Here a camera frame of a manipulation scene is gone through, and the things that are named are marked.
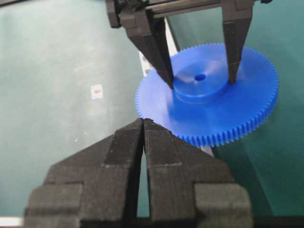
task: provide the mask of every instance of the blue gear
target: blue gear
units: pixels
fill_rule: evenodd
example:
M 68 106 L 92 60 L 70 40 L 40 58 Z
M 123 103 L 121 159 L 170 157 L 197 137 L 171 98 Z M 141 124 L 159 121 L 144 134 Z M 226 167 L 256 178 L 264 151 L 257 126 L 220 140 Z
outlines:
M 152 69 L 137 89 L 137 113 L 192 145 L 233 142 L 264 122 L 276 104 L 276 70 L 265 56 L 248 47 L 243 48 L 233 85 L 228 83 L 223 44 L 188 48 L 171 62 L 174 90 Z

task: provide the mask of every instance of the small sticker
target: small sticker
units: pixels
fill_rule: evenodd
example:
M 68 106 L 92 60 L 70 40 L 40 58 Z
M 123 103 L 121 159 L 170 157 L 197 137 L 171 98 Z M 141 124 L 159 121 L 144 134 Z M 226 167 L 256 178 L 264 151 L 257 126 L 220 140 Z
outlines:
M 91 98 L 92 100 L 103 98 L 103 87 L 101 84 L 91 86 Z

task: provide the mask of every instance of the green table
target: green table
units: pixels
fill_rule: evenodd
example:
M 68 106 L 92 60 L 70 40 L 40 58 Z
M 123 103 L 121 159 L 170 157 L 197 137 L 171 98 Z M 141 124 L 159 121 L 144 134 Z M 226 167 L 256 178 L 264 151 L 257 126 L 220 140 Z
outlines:
M 256 216 L 304 214 L 302 0 L 255 6 L 247 45 L 280 76 L 278 105 L 250 136 L 215 150 Z M 170 17 L 181 49 L 222 42 L 220 9 Z M 0 8 L 0 216 L 21 216 L 49 166 L 136 117 L 138 52 L 111 29 L 104 0 L 30 0 Z M 101 84 L 102 99 L 91 99 Z M 138 216 L 149 215 L 145 158 Z
M 22 216 L 50 165 L 137 118 L 137 49 L 103 0 L 0 8 L 0 216 Z M 103 99 L 91 99 L 101 84 Z
M 256 2 L 246 45 L 273 61 L 279 98 L 264 125 L 214 150 L 250 194 L 256 216 L 304 215 L 303 0 Z M 223 42 L 221 9 L 170 17 L 180 49 Z

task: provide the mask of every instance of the gear tooth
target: gear tooth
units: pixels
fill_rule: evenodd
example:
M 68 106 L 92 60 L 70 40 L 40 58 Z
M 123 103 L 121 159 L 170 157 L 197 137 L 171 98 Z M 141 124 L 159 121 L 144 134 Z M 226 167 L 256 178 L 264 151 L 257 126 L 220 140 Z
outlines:
M 247 135 L 246 124 L 244 125 L 244 124 L 242 123 L 242 124 L 241 124 L 241 128 L 242 128 L 242 134 L 243 134 L 243 135 Z
M 194 146 L 197 146 L 197 144 L 196 144 L 196 141 L 195 141 L 194 137 L 191 137 L 191 144 L 192 144 L 192 145 L 194 145 Z
M 265 120 L 265 109 L 262 109 L 261 111 L 261 123 Z
M 227 143 L 227 137 L 225 132 L 222 132 L 222 137 L 223 137 L 223 145 L 224 145 L 225 143 Z
M 235 128 L 232 128 L 232 136 L 233 139 L 238 139 L 238 134 Z
M 212 139 L 212 146 L 213 146 L 213 147 L 214 147 L 214 145 L 218 145 L 218 141 L 217 141 L 215 135 L 212 135 L 212 136 L 211 136 L 211 139 Z
M 206 140 L 206 138 L 204 136 L 202 136 L 201 141 L 203 143 L 203 146 L 207 145 L 207 140 Z
M 237 136 L 238 139 L 242 137 L 241 128 L 239 126 L 237 126 Z
M 217 138 L 218 138 L 219 145 L 221 145 L 223 141 L 222 141 L 222 137 L 220 136 L 219 133 L 217 134 Z
M 200 142 L 200 138 L 198 136 L 196 136 L 196 141 L 197 141 L 198 146 L 201 146 L 202 143 Z
M 227 143 L 231 141 L 231 132 L 227 131 Z
M 210 136 L 209 135 L 207 135 L 207 144 L 206 144 L 207 146 L 210 146 L 211 145 L 211 139 L 210 139 Z
M 191 144 L 189 137 L 186 138 L 186 142 Z

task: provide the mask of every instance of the center hole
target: center hole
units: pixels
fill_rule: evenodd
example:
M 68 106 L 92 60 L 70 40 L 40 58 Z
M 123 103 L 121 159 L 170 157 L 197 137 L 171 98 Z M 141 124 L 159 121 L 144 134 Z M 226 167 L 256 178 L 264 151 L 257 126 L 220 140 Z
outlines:
M 206 78 L 206 75 L 204 74 L 199 74 L 199 75 L 195 75 L 194 79 L 197 81 L 202 81 Z

